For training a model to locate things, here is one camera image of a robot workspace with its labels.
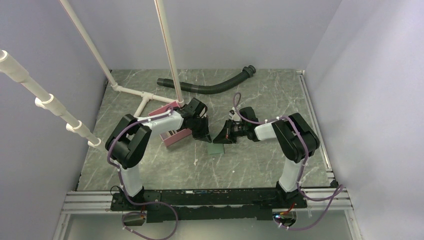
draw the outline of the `pink box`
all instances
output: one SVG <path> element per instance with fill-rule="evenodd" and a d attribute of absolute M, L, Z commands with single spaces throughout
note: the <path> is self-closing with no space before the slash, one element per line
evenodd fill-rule
<path fill-rule="evenodd" d="M 168 104 L 166 104 L 165 106 L 163 106 L 159 109 L 156 109 L 156 110 L 150 112 L 148 115 L 153 116 L 153 115 L 157 115 L 157 114 L 162 114 L 162 113 L 166 112 L 169 107 L 179 107 L 179 106 L 178 106 L 178 103 L 176 101 L 173 101 L 173 102 L 168 103 Z M 190 129 L 186 128 L 186 129 L 183 129 L 179 132 L 174 133 L 171 136 L 168 136 L 166 133 L 162 133 L 162 134 L 160 134 L 160 138 L 165 143 L 165 146 L 168 147 L 169 145 L 176 143 L 177 141 L 179 141 L 179 140 L 181 140 L 181 139 L 183 139 L 183 138 L 185 138 L 185 137 L 187 137 L 188 135 L 191 135 L 191 134 L 192 134 L 192 131 Z"/>

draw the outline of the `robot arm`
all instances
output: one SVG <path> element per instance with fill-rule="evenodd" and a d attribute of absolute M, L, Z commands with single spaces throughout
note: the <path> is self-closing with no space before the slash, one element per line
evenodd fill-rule
<path fill-rule="evenodd" d="M 190 129 L 194 139 L 212 142 L 209 135 L 208 116 L 205 115 L 207 110 L 208 108 L 204 103 L 193 98 L 189 104 L 181 108 L 174 108 L 172 113 L 166 112 L 152 117 L 139 118 L 127 114 L 119 121 L 106 141 L 105 147 L 107 150 L 128 125 L 141 120 L 148 120 L 128 130 L 126 134 L 119 138 L 112 150 L 111 158 L 115 164 L 120 165 L 122 180 L 130 197 L 135 197 L 139 193 L 143 194 L 143 182 L 138 164 L 143 158 L 150 137 L 168 131 Z"/>
<path fill-rule="evenodd" d="M 258 121 L 251 107 L 240 109 L 240 114 L 250 121 Z M 281 150 L 286 157 L 284 169 L 278 180 L 278 184 L 286 193 L 287 198 L 296 194 L 296 182 L 302 168 L 302 160 L 305 158 L 306 153 L 298 136 L 295 135 L 292 125 L 286 119 L 279 119 L 261 125 L 250 123 L 241 119 L 233 110 L 230 111 L 230 117 L 231 119 L 225 121 L 224 128 L 213 142 L 234 144 L 237 142 L 237 137 L 242 136 L 247 136 L 248 139 L 254 142 L 277 138 Z M 299 113 L 294 113 L 288 117 L 294 122 L 304 140 L 308 149 L 308 156 L 312 156 L 320 146 L 317 135 Z"/>

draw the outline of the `black mounting base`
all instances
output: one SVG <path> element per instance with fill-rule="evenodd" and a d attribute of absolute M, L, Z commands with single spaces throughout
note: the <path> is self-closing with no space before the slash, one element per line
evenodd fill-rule
<path fill-rule="evenodd" d="M 306 208 L 300 194 L 286 194 L 279 186 L 229 189 L 145 190 L 138 202 L 161 201 L 174 207 L 179 220 L 242 219 L 272 220 L 272 209 Z M 113 195 L 110 210 L 140 211 L 122 193 Z M 146 205 L 147 223 L 173 221 L 171 209 L 159 204 Z"/>

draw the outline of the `light gray wall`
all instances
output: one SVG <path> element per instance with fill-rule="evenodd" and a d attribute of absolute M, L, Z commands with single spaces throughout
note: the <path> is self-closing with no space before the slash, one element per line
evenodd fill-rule
<path fill-rule="evenodd" d="M 179 69 L 305 69 L 341 0 L 165 0 Z M 70 0 L 110 69 L 168 69 L 153 0 Z"/>
<path fill-rule="evenodd" d="M 93 129 L 105 77 L 58 1 L 1 2 L 0 49 Z M 53 237 L 87 141 L 0 73 L 0 239 Z"/>
<path fill-rule="evenodd" d="M 343 0 L 306 82 L 365 239 L 424 239 L 424 2 Z"/>

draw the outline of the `gray marble surface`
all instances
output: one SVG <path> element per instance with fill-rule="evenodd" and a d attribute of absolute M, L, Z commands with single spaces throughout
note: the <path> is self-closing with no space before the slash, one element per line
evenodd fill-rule
<path fill-rule="evenodd" d="M 214 85 L 225 81 L 240 69 L 190 69 L 179 72 L 180 81 L 198 85 Z M 114 70 L 112 75 L 124 87 L 146 91 L 175 99 L 174 89 L 157 86 L 158 78 L 171 78 L 165 69 Z M 228 118 L 235 92 L 241 92 L 241 107 L 253 107 L 260 120 L 281 114 L 299 112 L 312 124 L 299 78 L 293 69 L 258 69 L 229 91 L 215 95 L 183 92 L 188 103 L 196 97 L 208 106 L 209 131 L 218 134 Z M 118 121 L 125 114 L 133 114 L 141 97 L 119 93 L 108 85 L 98 113 L 94 134 L 107 140 Z M 150 101 L 141 116 L 163 106 Z M 239 138 L 237 144 L 224 145 L 225 153 L 208 154 L 207 144 L 191 136 L 165 147 L 159 136 L 149 141 L 139 164 L 146 189 L 208 189 L 273 187 L 280 178 L 285 157 L 276 139 L 252 142 Z M 310 158 L 303 174 L 303 186 L 328 186 L 323 157 L 320 151 Z M 117 170 L 108 165 L 106 154 L 89 148 L 79 180 L 79 191 L 104 191 L 118 185 Z"/>

